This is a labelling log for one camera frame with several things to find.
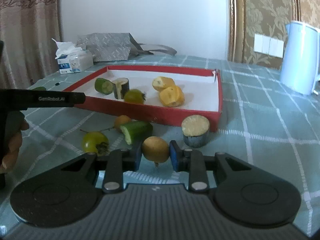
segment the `light switch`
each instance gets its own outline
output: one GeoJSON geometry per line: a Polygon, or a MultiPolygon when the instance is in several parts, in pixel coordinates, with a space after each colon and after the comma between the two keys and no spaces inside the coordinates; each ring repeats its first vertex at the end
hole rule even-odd
{"type": "Polygon", "coordinates": [[[283,57],[284,42],[275,38],[271,38],[269,46],[269,55],[273,57],[283,57]]]}
{"type": "Polygon", "coordinates": [[[261,34],[254,34],[254,44],[253,44],[253,50],[255,52],[262,52],[262,41],[263,41],[263,35],[261,34]]]}
{"type": "Polygon", "coordinates": [[[264,36],[262,38],[262,53],[269,54],[269,46],[270,46],[271,37],[264,36]]]}
{"type": "Polygon", "coordinates": [[[270,46],[269,46],[269,55],[273,57],[277,57],[277,51],[278,51],[278,40],[271,38],[270,46]]]}
{"type": "Polygon", "coordinates": [[[284,41],[278,40],[277,57],[283,58],[284,41]]]}

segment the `cucumber piece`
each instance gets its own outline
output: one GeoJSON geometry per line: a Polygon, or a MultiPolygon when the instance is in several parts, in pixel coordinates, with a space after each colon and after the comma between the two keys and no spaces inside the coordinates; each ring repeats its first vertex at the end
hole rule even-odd
{"type": "Polygon", "coordinates": [[[144,140],[152,136],[153,126],[149,122],[133,121],[120,125],[125,141],[131,145],[137,140],[144,140]]]}
{"type": "Polygon", "coordinates": [[[46,91],[47,89],[45,87],[37,87],[37,88],[33,88],[32,90],[46,91]]]}
{"type": "Polygon", "coordinates": [[[97,78],[94,83],[94,88],[99,93],[109,95],[113,91],[113,84],[108,79],[97,78]]]}

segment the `white kettle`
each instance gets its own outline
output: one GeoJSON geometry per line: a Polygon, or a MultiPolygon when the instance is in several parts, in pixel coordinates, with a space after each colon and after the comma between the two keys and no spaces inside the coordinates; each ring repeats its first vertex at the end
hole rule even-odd
{"type": "Polygon", "coordinates": [[[320,30],[292,21],[286,26],[288,42],[280,82],[303,95],[310,95],[319,81],[320,30]]]}

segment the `eggplant piece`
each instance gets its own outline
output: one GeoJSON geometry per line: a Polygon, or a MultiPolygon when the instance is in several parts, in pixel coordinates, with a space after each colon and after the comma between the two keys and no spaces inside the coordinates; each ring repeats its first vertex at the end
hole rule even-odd
{"type": "Polygon", "coordinates": [[[191,115],[181,124],[183,140],[192,148],[199,148],[209,141],[210,122],[202,115],[191,115]]]}
{"type": "Polygon", "coordinates": [[[129,79],[118,78],[113,82],[113,93],[116,99],[123,99],[126,92],[129,91],[129,79]]]}

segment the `tissue box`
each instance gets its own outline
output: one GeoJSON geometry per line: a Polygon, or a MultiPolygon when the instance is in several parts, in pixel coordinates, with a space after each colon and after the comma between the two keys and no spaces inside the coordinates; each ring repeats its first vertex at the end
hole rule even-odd
{"type": "Polygon", "coordinates": [[[61,74],[77,73],[93,66],[92,54],[88,50],[81,50],[57,59],[61,74]]]}

